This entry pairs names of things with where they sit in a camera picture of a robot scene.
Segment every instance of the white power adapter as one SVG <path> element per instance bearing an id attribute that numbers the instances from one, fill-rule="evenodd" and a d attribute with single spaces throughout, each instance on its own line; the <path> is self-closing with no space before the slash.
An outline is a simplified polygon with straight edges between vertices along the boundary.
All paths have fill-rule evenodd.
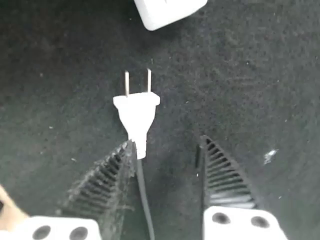
<path id="1" fill-rule="evenodd" d="M 154 31 L 183 19 L 202 8 L 208 0 L 134 0 L 143 25 Z"/>
<path id="2" fill-rule="evenodd" d="M 126 71 L 125 95 L 113 98 L 128 139 L 135 142 L 137 159 L 146 157 L 147 133 L 155 119 L 156 106 L 160 104 L 160 97 L 151 91 L 151 74 L 148 69 L 147 92 L 130 94 L 129 72 Z"/>

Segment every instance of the debris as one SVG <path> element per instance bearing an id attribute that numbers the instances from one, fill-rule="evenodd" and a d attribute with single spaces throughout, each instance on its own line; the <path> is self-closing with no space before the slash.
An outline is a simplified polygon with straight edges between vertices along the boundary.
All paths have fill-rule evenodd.
<path id="1" fill-rule="evenodd" d="M 270 152 L 264 155 L 264 165 L 271 163 L 272 157 L 278 152 L 278 149 L 272 149 Z"/>

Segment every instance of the dark carpet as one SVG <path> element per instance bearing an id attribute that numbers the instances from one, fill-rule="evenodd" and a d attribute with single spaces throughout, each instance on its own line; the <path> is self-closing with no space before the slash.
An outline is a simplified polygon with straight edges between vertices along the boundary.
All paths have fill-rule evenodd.
<path id="1" fill-rule="evenodd" d="M 28 213 L 54 214 L 126 140 L 112 97 L 124 70 L 144 91 L 149 67 L 161 97 L 144 163 L 157 239 L 200 239 L 201 134 L 238 161 L 290 240 L 319 239 L 319 12 L 318 0 L 209 0 L 149 32 L 133 0 L 0 0 L 0 182 Z M 136 205 L 123 239 L 148 237 Z"/>

